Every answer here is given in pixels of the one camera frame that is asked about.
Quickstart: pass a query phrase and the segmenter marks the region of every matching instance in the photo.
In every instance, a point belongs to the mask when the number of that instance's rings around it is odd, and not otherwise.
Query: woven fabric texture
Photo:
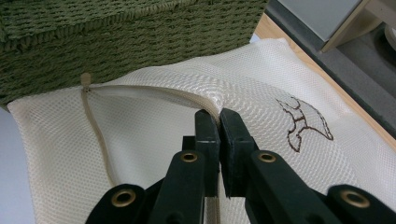
[[[248,43],[266,0],[1,1],[0,105]]]
[[[396,152],[286,41],[147,67],[81,89],[8,105],[26,150],[37,223],[83,223],[111,182],[157,182],[182,136],[193,135],[200,108],[216,118],[222,108],[238,112],[259,148],[279,153],[310,188],[327,193],[350,184],[396,209]],[[227,199],[221,182],[219,190],[219,206],[207,200],[207,223],[248,223],[243,198]]]

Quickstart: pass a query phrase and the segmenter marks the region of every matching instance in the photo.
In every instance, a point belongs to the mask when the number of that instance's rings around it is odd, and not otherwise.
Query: zipper pull
[[[81,85],[83,87],[83,90],[85,92],[90,91],[90,85],[91,85],[91,74],[89,73],[83,73],[80,77],[81,79]]]

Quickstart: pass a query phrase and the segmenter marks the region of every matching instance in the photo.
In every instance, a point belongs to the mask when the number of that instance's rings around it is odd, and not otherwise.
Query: printed logo
[[[285,102],[279,101],[282,106],[283,111],[291,115],[293,119],[294,126],[289,130],[288,139],[291,148],[300,152],[300,147],[302,143],[301,133],[304,130],[311,130],[320,133],[329,140],[333,140],[333,136],[330,133],[330,129],[327,126],[325,118],[316,110],[312,105],[291,97],[297,102],[297,106],[293,107]]]

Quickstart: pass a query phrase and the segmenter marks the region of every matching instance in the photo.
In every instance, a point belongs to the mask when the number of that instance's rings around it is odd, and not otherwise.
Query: brown printed graphic
[[[296,152],[300,152],[302,143],[301,133],[304,130],[315,131],[332,141],[334,138],[327,126],[326,119],[323,118],[320,112],[312,105],[302,100],[294,97],[291,98],[297,102],[298,105],[296,107],[277,100],[282,106],[283,111],[290,114],[293,119],[294,125],[293,128],[289,130],[288,134],[289,145],[291,148]]]

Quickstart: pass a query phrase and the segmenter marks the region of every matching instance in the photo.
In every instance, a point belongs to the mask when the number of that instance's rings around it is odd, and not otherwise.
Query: gray surface
[[[278,1],[270,1],[266,13],[370,116],[396,136],[396,99],[392,95],[396,86],[391,78],[394,65],[384,62],[396,59],[385,59],[375,52],[377,48],[367,46],[364,37],[323,53],[320,49],[325,43]]]
[[[278,0],[321,40],[327,41],[361,0]]]
[[[1,108],[0,223],[35,223],[21,135],[14,118]]]

